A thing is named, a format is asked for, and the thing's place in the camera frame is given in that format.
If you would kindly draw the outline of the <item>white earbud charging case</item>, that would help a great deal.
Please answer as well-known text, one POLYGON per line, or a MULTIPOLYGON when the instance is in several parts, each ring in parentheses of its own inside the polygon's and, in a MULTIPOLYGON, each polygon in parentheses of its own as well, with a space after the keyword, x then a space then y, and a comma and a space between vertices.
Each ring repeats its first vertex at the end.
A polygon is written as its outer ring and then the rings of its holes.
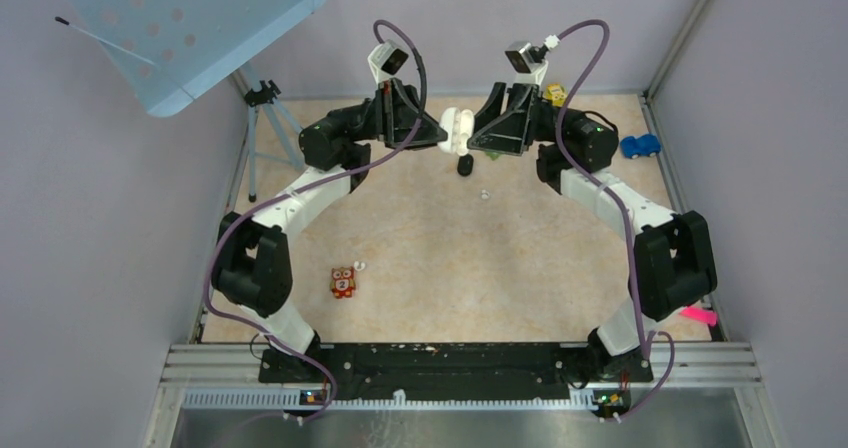
POLYGON ((444 153, 466 156, 470 150, 468 141, 474 133, 475 115, 469 109, 450 107, 440 118, 439 128, 446 134, 446 139, 437 143, 444 153))

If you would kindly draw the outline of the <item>black earbud charging case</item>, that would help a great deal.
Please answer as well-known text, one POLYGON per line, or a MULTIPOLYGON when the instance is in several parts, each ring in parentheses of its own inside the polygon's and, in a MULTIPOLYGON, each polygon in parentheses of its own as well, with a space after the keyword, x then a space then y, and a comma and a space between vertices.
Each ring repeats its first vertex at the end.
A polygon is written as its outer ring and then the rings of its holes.
POLYGON ((456 171, 461 177, 468 177, 474 170, 474 157, 470 154, 461 156, 458 159, 456 171))

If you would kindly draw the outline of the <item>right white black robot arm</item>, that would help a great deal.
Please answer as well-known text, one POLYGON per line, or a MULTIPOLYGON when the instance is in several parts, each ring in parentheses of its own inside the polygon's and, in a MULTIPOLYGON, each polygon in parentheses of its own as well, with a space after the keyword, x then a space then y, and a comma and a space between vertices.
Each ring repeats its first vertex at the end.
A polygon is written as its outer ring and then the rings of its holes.
POLYGON ((445 113, 440 125, 460 155, 521 155, 537 144, 540 181, 588 209, 624 242, 630 299, 590 332, 586 365, 594 377, 614 379, 627 355, 647 354, 650 334, 668 318, 716 289, 706 219, 657 204, 609 171, 619 142, 612 124, 555 106, 535 84, 497 83, 478 112, 445 113))

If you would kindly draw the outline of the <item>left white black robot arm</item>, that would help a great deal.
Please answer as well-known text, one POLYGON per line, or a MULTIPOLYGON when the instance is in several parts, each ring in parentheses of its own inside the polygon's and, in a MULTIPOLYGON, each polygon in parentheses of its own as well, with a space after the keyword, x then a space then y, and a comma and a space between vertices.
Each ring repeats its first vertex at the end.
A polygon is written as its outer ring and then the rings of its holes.
POLYGON ((317 375, 321 356, 311 348, 315 329, 290 299, 290 246, 370 170, 404 150, 443 141, 443 131, 426 112, 427 101, 426 88, 391 78, 378 83, 373 97, 328 112, 298 136, 306 171, 275 197, 221 221, 205 287, 241 309, 236 321, 284 352, 283 369, 297 381, 317 375))

